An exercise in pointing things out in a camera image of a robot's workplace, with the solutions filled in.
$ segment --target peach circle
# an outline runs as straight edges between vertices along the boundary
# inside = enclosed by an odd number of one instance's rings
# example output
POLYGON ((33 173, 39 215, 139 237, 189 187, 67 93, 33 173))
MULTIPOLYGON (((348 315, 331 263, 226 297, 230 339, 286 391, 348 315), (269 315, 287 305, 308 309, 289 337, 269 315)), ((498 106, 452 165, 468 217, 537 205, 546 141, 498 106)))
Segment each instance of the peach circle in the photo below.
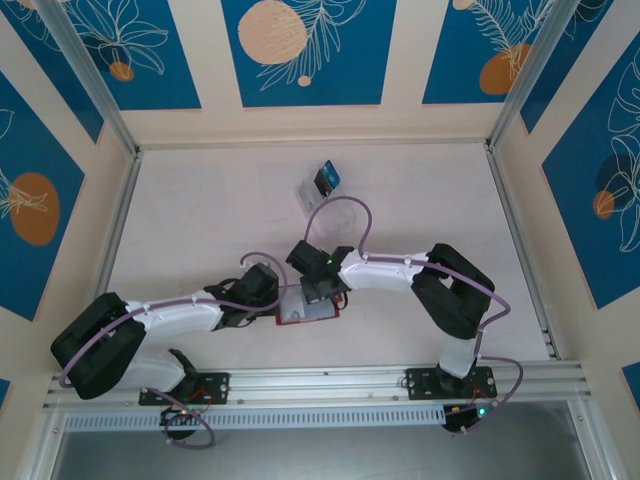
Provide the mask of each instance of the peach circle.
POLYGON ((60 220, 60 201, 56 187, 40 173, 23 173, 11 186, 31 197, 46 194, 46 198, 39 203, 45 209, 22 204, 12 208, 10 215, 13 229, 25 242, 37 247, 48 244, 53 239, 60 220))
POLYGON ((602 190, 593 199, 593 211, 603 220, 609 218, 615 210, 615 199, 611 192, 602 190))
POLYGON ((453 0, 451 3, 453 4, 453 8, 456 10, 466 10, 476 3, 476 0, 453 0))
POLYGON ((519 54, 518 62, 515 65, 519 72, 524 64, 525 58, 529 55, 531 45, 518 44, 511 47, 508 51, 500 52, 489 60, 482 68, 480 74, 480 89, 489 95, 504 95, 509 93, 511 86, 515 80, 515 75, 511 78, 511 61, 509 60, 509 52, 519 54))
POLYGON ((307 45, 307 29, 296 11, 284 2, 263 0, 251 7, 238 24, 240 44, 263 65, 293 60, 307 45))
POLYGON ((120 80, 121 82, 130 82, 134 76, 133 68, 122 62, 113 62, 109 65, 109 72, 116 80, 120 80))

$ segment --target black cable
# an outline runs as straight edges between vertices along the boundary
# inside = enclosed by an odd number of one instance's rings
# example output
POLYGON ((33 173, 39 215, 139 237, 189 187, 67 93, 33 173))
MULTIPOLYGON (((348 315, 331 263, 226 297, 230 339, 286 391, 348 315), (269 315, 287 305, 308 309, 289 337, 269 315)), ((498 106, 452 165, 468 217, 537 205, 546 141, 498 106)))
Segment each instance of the black cable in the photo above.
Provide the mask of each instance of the black cable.
POLYGON ((220 283, 218 283, 218 285, 220 287, 224 287, 225 285, 228 285, 229 283, 235 283, 240 281, 239 278, 225 278, 223 281, 221 281, 220 283))
POLYGON ((342 294, 342 296, 344 297, 344 304, 342 305, 342 307, 339 307, 338 306, 338 302, 336 302, 335 300, 331 299, 331 303, 333 303, 333 306, 336 307, 336 309, 338 311, 340 311, 340 312, 342 310, 344 310, 345 308, 347 308, 347 306, 349 306, 349 295, 347 295, 347 292, 344 292, 342 294))
POLYGON ((251 325, 253 322, 255 322, 256 318, 258 317, 247 318, 247 323, 245 323, 244 325, 236 325, 235 327, 231 327, 231 328, 246 328, 249 325, 251 325))

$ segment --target robotic arm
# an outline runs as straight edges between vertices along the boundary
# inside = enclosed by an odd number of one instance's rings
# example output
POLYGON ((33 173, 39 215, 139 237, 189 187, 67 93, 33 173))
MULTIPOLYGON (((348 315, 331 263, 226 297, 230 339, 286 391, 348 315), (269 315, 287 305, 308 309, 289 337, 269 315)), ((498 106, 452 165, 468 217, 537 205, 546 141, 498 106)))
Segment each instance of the robotic arm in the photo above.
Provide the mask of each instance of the robotic arm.
POLYGON ((329 255, 301 240, 287 263, 302 274, 308 303, 368 288, 413 293, 444 333, 438 363, 443 388, 452 396, 461 388, 456 379, 466 378, 475 364, 478 327, 491 298, 457 278, 447 286, 442 280, 448 275, 429 265, 453 270, 492 292, 495 286, 451 246, 439 243, 428 254, 408 256, 360 256, 353 247, 338 247, 329 255))
MULTIPOLYGON (((476 359, 480 320, 491 299, 455 278, 447 286, 442 282, 446 274, 425 265, 441 265, 491 291, 494 285, 452 247, 437 244, 428 254, 361 257, 353 247, 338 247, 329 255, 302 240, 287 263, 302 274, 308 303, 365 288, 413 293, 444 332, 438 367, 442 389, 451 398, 464 389, 476 359)), ((72 365, 68 376, 83 399, 112 388, 141 387, 184 399, 196 390, 198 372, 182 352, 159 350, 155 342, 172 335, 237 327, 258 314, 273 315, 268 307, 277 298, 278 276, 262 263, 253 265, 240 279, 160 304, 124 302, 115 293, 106 293, 58 336, 51 351, 63 368, 72 365), (247 312, 247 306, 254 313, 247 312), (109 333, 87 349, 93 337, 124 317, 129 318, 109 328, 109 333)))

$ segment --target enclosure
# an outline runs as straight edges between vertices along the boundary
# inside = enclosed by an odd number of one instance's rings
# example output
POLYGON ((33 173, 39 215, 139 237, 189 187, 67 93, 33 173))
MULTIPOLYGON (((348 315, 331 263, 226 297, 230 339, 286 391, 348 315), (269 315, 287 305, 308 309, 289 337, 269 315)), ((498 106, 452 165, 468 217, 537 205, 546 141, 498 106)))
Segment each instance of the enclosure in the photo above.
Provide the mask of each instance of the enclosure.
MULTIPOLYGON (((636 1, 0 10, 3 478, 640 478, 636 1), (475 386, 412 399, 447 337, 397 291, 157 342, 228 375, 200 453, 165 444, 150 385, 60 387, 50 345, 104 292, 153 305, 239 277, 247 252, 284 262, 327 160, 334 196, 372 212, 367 254, 452 245, 510 304, 482 332, 500 403, 478 399, 477 431, 440 427, 475 386)), ((311 244, 358 245, 367 212, 344 205, 311 244)))

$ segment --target white line leaf drawing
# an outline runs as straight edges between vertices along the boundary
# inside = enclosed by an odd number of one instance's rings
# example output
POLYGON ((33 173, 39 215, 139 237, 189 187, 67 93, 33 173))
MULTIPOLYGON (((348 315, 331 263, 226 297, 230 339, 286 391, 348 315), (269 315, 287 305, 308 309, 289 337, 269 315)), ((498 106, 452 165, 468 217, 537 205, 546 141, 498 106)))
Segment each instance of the white line leaf drawing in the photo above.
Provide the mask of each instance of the white line leaf drawing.
MULTIPOLYGON (((279 1, 290 6, 302 20, 306 30, 306 43, 295 58, 283 63, 262 65, 262 71, 257 75, 258 78, 264 78, 261 91, 280 81, 289 85, 303 77, 312 79, 322 70, 324 63, 331 61, 334 50, 340 53, 342 44, 338 27, 356 18, 367 3, 367 0, 358 0, 357 7, 347 16, 346 6, 354 0, 290 0, 289 3, 279 1)), ((293 28, 292 25, 292 22, 284 21, 276 27, 286 31, 293 28)))
POLYGON ((3 0, 9 11, 22 23, 24 29, 36 40, 43 42, 52 50, 60 51, 58 44, 55 42, 49 29, 44 25, 42 18, 38 12, 32 8, 23 5, 17 0, 3 0))
POLYGON ((167 42, 169 31, 139 21, 137 0, 70 0, 63 4, 71 23, 89 50, 97 50, 105 66, 119 62, 164 73, 152 49, 167 42))
MULTIPOLYGON (((14 114, 15 112, 11 110, 0 109, 0 140, 9 132, 14 114)), ((0 219, 5 218, 13 209, 19 212, 21 207, 29 207, 46 212, 47 206, 42 204, 46 198, 46 193, 34 196, 15 187, 9 182, 0 168, 0 219)))
MULTIPOLYGON (((60 51, 35 10, 17 0, 2 1, 31 36, 60 51)), ((137 0, 69 0, 61 5, 98 69, 110 71, 114 62, 125 65, 118 69, 120 80, 133 78, 129 70, 134 65, 164 73, 164 63, 153 49, 167 42, 169 31, 138 20, 137 0)))
POLYGON ((497 53, 505 53, 509 59, 509 76, 514 79, 523 63, 522 45, 536 33, 556 0, 540 0, 536 7, 533 0, 524 12, 516 16, 511 1, 473 0, 467 10, 475 15, 480 33, 489 38, 497 53))
POLYGON ((640 49, 622 73, 611 104, 607 128, 613 134, 611 149, 616 171, 603 189, 609 195, 599 195, 595 205, 596 214, 620 214, 621 253, 633 252, 640 246, 640 140, 634 136, 639 126, 640 49))
POLYGON ((600 15, 602 15, 604 6, 608 1, 609 0, 592 0, 590 3, 585 3, 585 1, 582 0, 573 13, 571 20, 569 20, 567 27, 564 29, 564 33, 571 38, 571 40, 574 40, 578 23, 592 23, 597 21, 600 15))

